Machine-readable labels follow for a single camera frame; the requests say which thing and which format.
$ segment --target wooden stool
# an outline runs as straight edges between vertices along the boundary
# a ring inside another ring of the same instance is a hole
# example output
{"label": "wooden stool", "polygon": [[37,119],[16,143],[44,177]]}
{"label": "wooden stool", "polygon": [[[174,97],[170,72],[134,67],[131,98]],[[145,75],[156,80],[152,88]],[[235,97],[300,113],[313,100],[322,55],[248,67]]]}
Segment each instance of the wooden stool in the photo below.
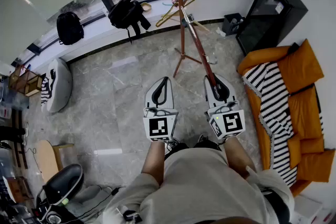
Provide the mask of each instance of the wooden stool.
{"label": "wooden stool", "polygon": [[73,144],[52,146],[47,140],[37,143],[37,162],[45,183],[63,169],[59,149],[66,147],[73,147]]}

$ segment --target trash bin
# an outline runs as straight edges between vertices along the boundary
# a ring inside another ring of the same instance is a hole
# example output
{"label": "trash bin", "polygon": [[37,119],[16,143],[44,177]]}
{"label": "trash bin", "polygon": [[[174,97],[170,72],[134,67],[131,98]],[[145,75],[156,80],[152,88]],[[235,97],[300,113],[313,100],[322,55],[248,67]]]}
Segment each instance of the trash bin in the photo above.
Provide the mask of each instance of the trash bin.
{"label": "trash bin", "polygon": [[243,23],[244,17],[239,13],[228,14],[224,16],[222,31],[227,35],[233,35],[238,32],[239,25]]}

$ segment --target person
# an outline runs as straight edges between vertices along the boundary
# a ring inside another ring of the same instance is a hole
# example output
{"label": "person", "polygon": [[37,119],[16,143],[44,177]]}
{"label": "person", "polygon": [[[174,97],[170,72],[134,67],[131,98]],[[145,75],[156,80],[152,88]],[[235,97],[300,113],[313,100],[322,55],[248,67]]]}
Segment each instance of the person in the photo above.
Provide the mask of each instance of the person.
{"label": "person", "polygon": [[142,172],[107,205],[108,223],[289,223],[294,199],[275,170],[256,168],[236,137],[224,150],[201,136],[166,156],[152,142]]}
{"label": "person", "polygon": [[0,142],[3,140],[8,140],[14,143],[23,144],[25,146],[27,144],[26,137],[28,137],[28,130],[28,123],[26,124],[25,128],[20,129],[8,126],[0,126]]}

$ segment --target orange sofa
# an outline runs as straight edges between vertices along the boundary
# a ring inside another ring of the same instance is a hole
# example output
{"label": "orange sofa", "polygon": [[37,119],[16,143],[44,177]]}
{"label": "orange sofa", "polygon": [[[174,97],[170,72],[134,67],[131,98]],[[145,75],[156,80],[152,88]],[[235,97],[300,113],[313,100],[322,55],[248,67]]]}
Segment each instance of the orange sofa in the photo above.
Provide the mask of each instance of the orange sofa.
{"label": "orange sofa", "polygon": [[[251,51],[240,63],[238,66],[238,73],[240,75],[244,75],[248,70],[265,62],[272,62],[278,61],[281,58],[287,55],[288,49],[290,46],[283,46],[283,47],[275,47],[275,48],[267,48],[257,51]],[[266,130],[262,126],[259,121],[259,114],[260,114],[260,97],[258,97],[253,90],[251,90],[248,86],[245,86],[253,117],[256,124],[258,140],[259,140],[259,147],[260,147],[260,154],[261,154],[261,161],[263,169],[269,169],[270,167],[270,138],[266,133]],[[308,180],[298,180],[296,181],[291,187],[290,190],[293,196],[298,195],[301,193],[311,181]]]}

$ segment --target gray tile floor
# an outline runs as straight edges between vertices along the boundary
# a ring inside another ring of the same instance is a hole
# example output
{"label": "gray tile floor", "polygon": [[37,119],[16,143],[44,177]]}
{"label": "gray tile floor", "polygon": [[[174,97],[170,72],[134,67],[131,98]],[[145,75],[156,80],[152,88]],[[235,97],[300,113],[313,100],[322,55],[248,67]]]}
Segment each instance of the gray tile floor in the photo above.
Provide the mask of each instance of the gray tile floor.
{"label": "gray tile floor", "polygon": [[[253,116],[243,81],[236,72],[243,53],[232,36],[216,33],[220,24],[208,24],[211,32],[199,31],[208,55],[215,53],[218,64],[213,71],[234,86],[245,110],[246,132],[238,138],[261,169],[259,146]],[[143,128],[144,95],[163,76],[173,84],[175,108],[180,112],[175,137],[194,145],[204,132],[212,134],[205,120],[202,65],[184,60],[175,79],[172,74],[179,60],[174,47],[180,47],[180,30],[168,31],[122,44],[71,64],[73,90],[69,103],[59,113],[43,115],[40,96],[30,98],[26,119],[30,126],[27,148],[39,140],[51,144],[74,143],[64,149],[65,164],[80,163],[85,170],[85,184],[125,185],[140,172],[150,142]],[[186,53],[199,58],[189,33]],[[101,150],[122,149],[122,154],[103,155]],[[43,184],[31,152],[27,153],[26,177],[34,195]]]}

